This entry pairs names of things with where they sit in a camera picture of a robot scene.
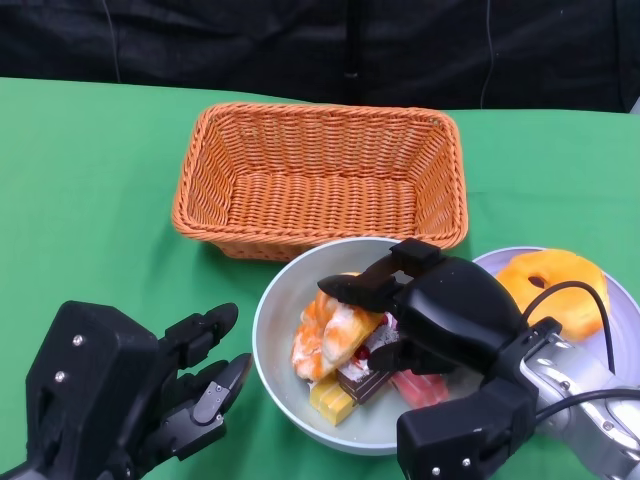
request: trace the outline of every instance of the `black curtain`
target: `black curtain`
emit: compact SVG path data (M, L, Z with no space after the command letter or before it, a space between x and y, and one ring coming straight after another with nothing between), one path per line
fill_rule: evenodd
M631 109L640 2L491 1L485 108ZM482 0L360 0L350 42L347 0L106 3L125 83L459 109L489 68ZM0 0L0 75L114 82L102 0Z

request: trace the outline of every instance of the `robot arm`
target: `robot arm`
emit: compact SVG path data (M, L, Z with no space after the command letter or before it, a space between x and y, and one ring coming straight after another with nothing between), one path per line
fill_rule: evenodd
M400 282L398 272L409 281ZM552 318L529 327L507 291L479 266L407 240L360 276L332 276L318 285L343 303L398 320L403 338L373 352L372 368L465 367L484 377L467 398L399 418L398 462L408 480L488 478L536 428L564 441L601 478L640 478L639 402L629 400L627 389L626 398L600 396L545 418L544 408L562 399L624 384L564 341Z

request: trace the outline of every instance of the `toy food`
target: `toy food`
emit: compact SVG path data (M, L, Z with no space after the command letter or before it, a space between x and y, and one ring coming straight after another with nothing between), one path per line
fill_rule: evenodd
M347 418L357 407L353 399L340 388L333 375L311 386L309 402L334 426Z
M354 356L341 365L336 372L342 389L360 405L380 390L392 375L389 372L373 371L367 365L371 352L399 338L398 332L391 326L389 317L383 317L380 326L356 350Z
M413 409L430 407L449 399L449 390L441 375L414 375L407 370L394 374L391 385Z
M300 316L291 350L296 374L314 382L348 361L383 315L344 305L320 292Z
M604 273L590 261L565 250L542 250L525 253L511 259L498 275L498 281L509 291L520 311L552 285L578 280L591 285L610 310L607 280ZM533 325L551 316L562 324L562 335L581 341L602 328L596 303L588 292L567 288L545 299L529 317Z

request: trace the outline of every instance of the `wicker basket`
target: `wicker basket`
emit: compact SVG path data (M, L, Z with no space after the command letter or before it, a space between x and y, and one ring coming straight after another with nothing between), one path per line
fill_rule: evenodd
M187 237L291 260L347 237L467 233L458 129L419 108L225 104L195 126L173 207Z

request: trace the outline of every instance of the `green tablecloth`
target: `green tablecloth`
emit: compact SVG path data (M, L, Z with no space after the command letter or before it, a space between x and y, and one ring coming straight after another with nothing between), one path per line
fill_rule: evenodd
M237 327L211 357L251 349L260 296L281 265L239 262L180 237L169 212L197 114L253 95L0 79L0 471L21 462L24 378L62 302L117 306L156 334L223 302ZM452 112L464 148L470 233L457 253L513 245L583 254L640 298L640 117ZM253 371L229 432L150 480L401 479L395 458L323 447L294 427ZM590 478L534 438L496 478Z

